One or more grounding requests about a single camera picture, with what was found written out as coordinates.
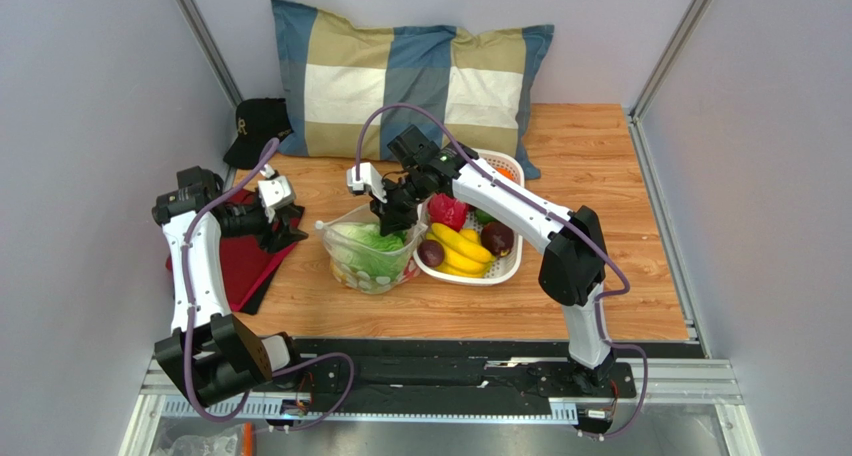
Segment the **green leafy lettuce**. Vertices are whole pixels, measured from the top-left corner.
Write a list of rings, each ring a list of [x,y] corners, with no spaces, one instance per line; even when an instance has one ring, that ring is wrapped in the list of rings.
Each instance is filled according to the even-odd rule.
[[[338,222],[325,238],[331,257],[354,273],[394,280],[408,263],[406,233],[382,236],[377,223]]]

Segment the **clear dotted zip bag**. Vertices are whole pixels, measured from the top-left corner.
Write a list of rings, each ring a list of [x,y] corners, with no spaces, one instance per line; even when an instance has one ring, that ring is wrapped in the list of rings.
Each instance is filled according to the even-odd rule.
[[[317,221],[315,231],[333,277],[349,288],[382,294],[420,275],[414,254],[426,233],[422,222],[382,236],[379,218],[364,204],[335,220]]]

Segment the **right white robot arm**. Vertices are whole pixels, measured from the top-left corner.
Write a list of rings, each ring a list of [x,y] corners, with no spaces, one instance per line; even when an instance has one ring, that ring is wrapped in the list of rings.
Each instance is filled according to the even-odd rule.
[[[495,217],[541,254],[538,282],[562,307],[570,359],[591,378],[604,379],[614,357],[594,306],[604,288],[606,256],[596,213],[551,203],[502,176],[473,149],[457,142],[440,148],[415,126],[394,138],[389,148],[402,165],[402,178],[384,178],[363,162],[346,173],[352,193],[371,197],[381,233],[412,227],[419,206],[437,193]]]

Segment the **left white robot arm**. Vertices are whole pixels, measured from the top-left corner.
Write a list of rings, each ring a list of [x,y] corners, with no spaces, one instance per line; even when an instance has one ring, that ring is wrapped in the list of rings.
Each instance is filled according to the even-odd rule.
[[[307,237],[289,180],[270,166],[261,173],[249,200],[233,203],[219,175],[191,167],[178,172],[177,189],[158,196],[152,209],[169,245],[175,287],[171,333],[156,343],[154,356],[201,408],[272,381],[296,358],[286,333],[255,334],[232,314],[226,297],[222,239],[251,236],[275,254]]]

